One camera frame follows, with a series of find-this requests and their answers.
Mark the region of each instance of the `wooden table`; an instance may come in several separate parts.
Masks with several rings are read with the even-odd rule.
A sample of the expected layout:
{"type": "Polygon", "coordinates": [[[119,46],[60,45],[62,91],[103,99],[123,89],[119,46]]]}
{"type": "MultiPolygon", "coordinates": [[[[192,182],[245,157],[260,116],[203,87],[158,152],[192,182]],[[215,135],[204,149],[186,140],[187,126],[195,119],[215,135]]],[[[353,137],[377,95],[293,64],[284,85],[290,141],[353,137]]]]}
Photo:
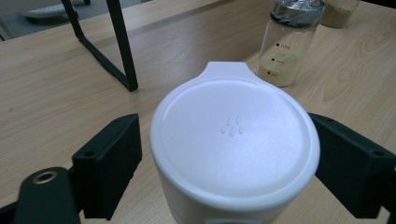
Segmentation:
{"type": "MultiPolygon", "coordinates": [[[[22,180],[71,156],[111,120],[138,113],[143,160],[112,223],[176,223],[149,147],[161,99],[210,61],[255,70],[270,0],[162,0],[123,10],[139,89],[128,92],[76,40],[70,25],[0,43],[0,206],[22,180]]],[[[108,15],[81,22],[119,68],[108,15]]],[[[296,81],[285,89],[309,112],[336,119],[396,153],[396,10],[361,2],[345,29],[318,27],[296,81]]],[[[356,219],[315,178],[276,223],[386,223],[356,219]]],[[[105,220],[82,219],[83,223],[105,220]]]]}

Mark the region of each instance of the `floor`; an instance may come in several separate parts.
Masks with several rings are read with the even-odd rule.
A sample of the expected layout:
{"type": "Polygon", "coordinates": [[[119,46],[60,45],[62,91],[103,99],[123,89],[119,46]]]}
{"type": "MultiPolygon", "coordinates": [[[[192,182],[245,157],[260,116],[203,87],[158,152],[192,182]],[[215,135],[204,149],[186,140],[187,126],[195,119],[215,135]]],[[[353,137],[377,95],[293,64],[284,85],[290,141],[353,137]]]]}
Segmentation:
{"type": "MultiPolygon", "coordinates": [[[[131,7],[147,0],[120,0],[121,7],[131,7]]],[[[108,12],[106,0],[91,0],[91,4],[85,6],[82,0],[72,1],[78,19],[84,20],[90,17],[102,15],[108,12]]],[[[69,23],[67,16],[64,14],[59,17],[46,18],[46,19],[28,19],[21,14],[8,15],[2,18],[4,24],[11,32],[13,38],[29,35],[32,33],[44,31],[59,25],[69,23]]]]}

